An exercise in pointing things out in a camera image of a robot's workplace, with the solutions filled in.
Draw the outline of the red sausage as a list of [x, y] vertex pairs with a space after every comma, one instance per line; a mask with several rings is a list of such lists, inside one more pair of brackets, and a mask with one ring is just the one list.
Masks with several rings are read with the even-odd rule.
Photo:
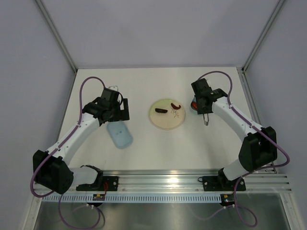
[[197, 110], [197, 104], [196, 104], [195, 102], [192, 102], [192, 103], [191, 103], [191, 107], [192, 107], [193, 109]]

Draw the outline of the metal food tongs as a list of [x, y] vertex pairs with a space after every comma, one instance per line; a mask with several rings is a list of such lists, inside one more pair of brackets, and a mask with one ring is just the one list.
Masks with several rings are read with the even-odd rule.
[[209, 125], [209, 114], [203, 114], [203, 122], [205, 126]]

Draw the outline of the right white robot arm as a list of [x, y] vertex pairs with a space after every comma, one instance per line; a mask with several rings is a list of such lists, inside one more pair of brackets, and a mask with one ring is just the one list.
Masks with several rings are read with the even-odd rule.
[[191, 84], [196, 111], [209, 124], [209, 114], [219, 116], [237, 134], [242, 142], [238, 158], [220, 169], [216, 176], [202, 178], [205, 191], [231, 191], [236, 180], [277, 159], [276, 132], [255, 123], [231, 104], [229, 95], [222, 89], [213, 90], [206, 79]]

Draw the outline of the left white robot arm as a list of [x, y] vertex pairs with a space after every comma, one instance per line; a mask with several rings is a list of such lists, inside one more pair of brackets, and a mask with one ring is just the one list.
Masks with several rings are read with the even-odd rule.
[[92, 165], [70, 168], [74, 154], [87, 138], [105, 123], [129, 120], [128, 99], [109, 88], [101, 96], [81, 107], [81, 115], [72, 129], [46, 151], [38, 150], [33, 155], [33, 171], [30, 182], [42, 185], [58, 194], [66, 193], [71, 187], [78, 191], [103, 191], [103, 170]]

